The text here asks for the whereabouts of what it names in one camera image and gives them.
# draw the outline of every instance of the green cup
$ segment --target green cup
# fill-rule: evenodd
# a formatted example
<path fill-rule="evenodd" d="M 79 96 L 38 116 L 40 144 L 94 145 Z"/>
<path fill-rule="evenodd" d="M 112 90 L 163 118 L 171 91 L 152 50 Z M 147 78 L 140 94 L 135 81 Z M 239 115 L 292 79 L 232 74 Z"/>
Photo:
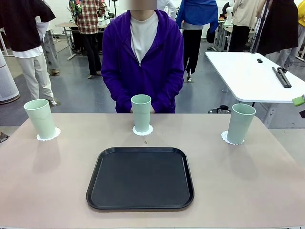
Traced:
<path fill-rule="evenodd" d="M 241 144 L 247 134 L 256 110 L 247 104 L 235 104 L 232 107 L 227 139 L 233 144 Z"/>
<path fill-rule="evenodd" d="M 41 139 L 48 139 L 55 136 L 55 125 L 48 100 L 32 100 L 27 102 L 23 108 L 27 112 Z"/>
<path fill-rule="evenodd" d="M 149 129 L 152 99 L 148 95 L 138 94 L 132 97 L 132 111 L 135 130 L 146 132 Z"/>

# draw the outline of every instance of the purple jacket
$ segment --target purple jacket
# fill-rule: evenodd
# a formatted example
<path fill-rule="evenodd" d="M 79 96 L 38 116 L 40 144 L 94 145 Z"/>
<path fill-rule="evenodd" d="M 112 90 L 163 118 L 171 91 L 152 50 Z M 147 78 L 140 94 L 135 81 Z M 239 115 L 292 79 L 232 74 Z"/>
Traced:
<path fill-rule="evenodd" d="M 131 48 L 130 11 L 105 29 L 102 75 L 118 113 L 129 113 L 137 94 L 149 95 L 156 113 L 175 113 L 175 96 L 183 84 L 183 37 L 165 12 L 156 13 L 157 35 L 141 65 Z"/>

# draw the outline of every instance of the paper doily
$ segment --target paper doily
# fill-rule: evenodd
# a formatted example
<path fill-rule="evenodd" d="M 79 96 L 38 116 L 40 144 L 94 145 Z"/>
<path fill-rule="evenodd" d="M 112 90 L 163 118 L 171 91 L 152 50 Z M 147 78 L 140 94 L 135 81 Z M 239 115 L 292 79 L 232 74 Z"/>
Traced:
<path fill-rule="evenodd" d="M 227 130 L 226 130 L 226 131 L 223 131 L 223 132 L 221 133 L 221 138 L 222 138 L 226 143 L 229 143 L 229 144 L 231 144 L 231 145 L 239 145 L 239 144 L 233 144 L 233 143 L 229 142 L 228 139 L 227 139 L 227 137 L 228 137 L 228 131 L 227 131 Z"/>
<path fill-rule="evenodd" d="M 146 135 L 150 135 L 153 132 L 153 126 L 149 125 L 148 131 L 146 132 L 138 132 L 135 130 L 135 126 L 133 127 L 132 131 L 138 135 L 138 136 L 146 136 Z"/>
<path fill-rule="evenodd" d="M 56 128 L 55 128 L 55 135 L 54 135 L 53 137 L 47 138 L 47 139 L 42 139 L 42 138 L 40 138 L 39 135 L 37 135 L 36 137 L 37 137 L 37 139 L 40 140 L 40 141 L 49 141 L 49 140 L 52 140 L 52 139 L 58 137 L 60 134 L 61 134 L 61 130 L 60 130 L 59 128 L 56 127 Z"/>

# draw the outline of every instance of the cup rim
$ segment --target cup rim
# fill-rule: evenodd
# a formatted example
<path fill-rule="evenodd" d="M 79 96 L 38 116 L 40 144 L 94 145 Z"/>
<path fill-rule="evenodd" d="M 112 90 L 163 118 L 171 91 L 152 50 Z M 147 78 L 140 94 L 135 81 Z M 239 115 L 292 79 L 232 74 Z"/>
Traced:
<path fill-rule="evenodd" d="M 137 97 L 137 96 L 140 96 L 140 95 L 144 95 L 144 96 L 148 97 L 148 98 L 149 98 L 149 101 L 146 102 L 146 103 L 135 103 L 134 101 L 132 101 L 132 99 L 133 99 L 134 97 Z M 146 95 L 146 94 L 137 94 L 137 95 L 135 95 L 135 96 L 133 96 L 133 97 L 131 98 L 131 102 L 134 103 L 134 104 L 137 104 L 137 105 L 149 104 L 151 101 L 152 101 L 152 98 L 151 98 L 149 95 Z"/>
<path fill-rule="evenodd" d="M 240 112 L 238 112 L 238 111 L 236 111 L 236 110 L 234 109 L 234 107 L 235 107 L 235 106 L 238 106 L 238 105 L 248 106 L 248 107 L 252 108 L 252 109 L 254 110 L 254 112 L 251 113 L 251 114 L 240 113 Z M 248 105 L 248 104 L 234 104 L 234 105 L 232 106 L 232 109 L 233 109 L 236 113 L 238 113 L 238 114 L 240 114 L 240 115 L 254 115 L 254 114 L 256 114 L 256 109 L 255 109 L 254 107 Z"/>
<path fill-rule="evenodd" d="M 46 101 L 47 103 L 46 103 L 44 106 L 39 107 L 39 108 L 34 108 L 34 109 L 26 108 L 26 105 L 27 105 L 27 104 L 32 103 L 33 101 L 38 101 L 38 100 L 43 100 L 43 101 Z M 44 107 L 47 106 L 47 105 L 49 105 L 49 101 L 46 100 L 46 99 L 34 99 L 34 100 L 31 100 L 31 101 L 28 101 L 28 102 L 23 106 L 23 108 L 24 108 L 25 110 L 28 110 L 28 111 L 35 111 L 35 110 L 42 109 L 42 108 L 44 108 Z"/>

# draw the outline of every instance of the tray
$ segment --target tray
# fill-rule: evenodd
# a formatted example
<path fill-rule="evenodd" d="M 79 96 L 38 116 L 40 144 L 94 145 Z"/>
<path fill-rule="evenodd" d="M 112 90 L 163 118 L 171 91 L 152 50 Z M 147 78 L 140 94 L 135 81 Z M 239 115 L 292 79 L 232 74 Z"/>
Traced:
<path fill-rule="evenodd" d="M 96 209 L 178 209 L 194 189 L 185 154 L 169 147 L 126 147 L 103 151 L 87 190 Z"/>

